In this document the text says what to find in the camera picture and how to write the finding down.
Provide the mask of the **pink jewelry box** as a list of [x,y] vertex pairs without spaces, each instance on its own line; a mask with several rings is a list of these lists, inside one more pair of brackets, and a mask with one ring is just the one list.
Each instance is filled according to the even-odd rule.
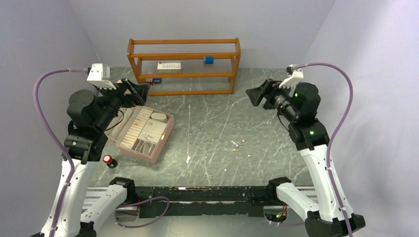
[[[150,119],[153,112],[165,113],[168,122]],[[174,127],[174,116],[146,106],[121,108],[105,131],[108,142],[127,155],[155,164]]]

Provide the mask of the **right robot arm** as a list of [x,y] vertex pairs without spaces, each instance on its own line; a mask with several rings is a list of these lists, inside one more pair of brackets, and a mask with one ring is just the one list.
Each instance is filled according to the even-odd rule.
[[302,156],[317,200],[303,194],[286,177],[269,181],[267,199],[271,204],[283,202],[303,221],[310,237],[345,237],[366,226],[365,218],[354,213],[342,190],[328,147],[331,144],[325,126],[316,118],[321,102],[317,86],[302,82],[294,90],[281,88],[280,81],[267,79],[261,86],[247,89],[251,104],[276,110],[288,121],[288,132]]

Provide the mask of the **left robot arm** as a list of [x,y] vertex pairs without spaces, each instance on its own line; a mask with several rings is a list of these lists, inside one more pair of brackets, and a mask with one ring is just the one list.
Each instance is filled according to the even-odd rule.
[[70,96],[68,135],[63,142],[58,142],[63,158],[59,186],[38,236],[94,237],[118,205],[131,205],[136,201],[134,181],[115,178],[107,194],[83,211],[89,181],[102,160],[108,140],[106,129],[122,108],[143,106],[149,89],[148,84],[136,85],[124,79],[112,89],[102,90],[100,96],[87,89]]

